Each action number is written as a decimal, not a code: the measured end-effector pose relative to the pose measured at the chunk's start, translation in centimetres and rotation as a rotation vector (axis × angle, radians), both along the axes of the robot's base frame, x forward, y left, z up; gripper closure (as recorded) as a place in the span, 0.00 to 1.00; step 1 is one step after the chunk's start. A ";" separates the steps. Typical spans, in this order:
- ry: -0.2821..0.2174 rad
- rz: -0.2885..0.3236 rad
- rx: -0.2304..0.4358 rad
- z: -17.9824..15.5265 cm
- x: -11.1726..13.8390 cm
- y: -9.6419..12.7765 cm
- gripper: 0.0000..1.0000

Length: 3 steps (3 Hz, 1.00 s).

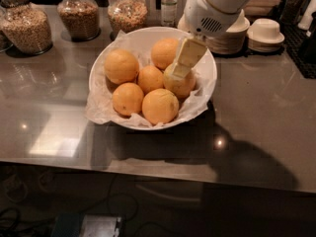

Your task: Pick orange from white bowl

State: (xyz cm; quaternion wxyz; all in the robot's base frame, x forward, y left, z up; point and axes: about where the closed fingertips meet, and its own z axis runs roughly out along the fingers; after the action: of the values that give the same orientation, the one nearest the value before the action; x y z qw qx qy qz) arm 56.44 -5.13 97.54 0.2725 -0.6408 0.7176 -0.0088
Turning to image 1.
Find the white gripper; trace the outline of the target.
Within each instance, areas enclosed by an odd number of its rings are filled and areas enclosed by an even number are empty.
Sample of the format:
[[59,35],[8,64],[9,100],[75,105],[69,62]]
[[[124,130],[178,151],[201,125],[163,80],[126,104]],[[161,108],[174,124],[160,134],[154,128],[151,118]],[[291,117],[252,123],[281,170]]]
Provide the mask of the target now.
[[[235,23],[240,11],[239,0],[187,0],[184,19],[193,35],[217,37]],[[206,45],[199,39],[182,39],[172,63],[171,74],[185,78],[206,50]]]

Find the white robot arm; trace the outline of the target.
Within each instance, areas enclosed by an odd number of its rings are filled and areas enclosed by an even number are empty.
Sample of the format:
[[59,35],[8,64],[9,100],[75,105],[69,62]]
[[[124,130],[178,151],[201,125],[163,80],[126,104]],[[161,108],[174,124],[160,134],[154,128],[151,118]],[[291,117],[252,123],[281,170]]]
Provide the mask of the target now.
[[238,19],[249,0],[187,0],[179,27],[191,35],[180,41],[172,63],[172,76],[185,78],[203,57],[205,37],[224,34]]

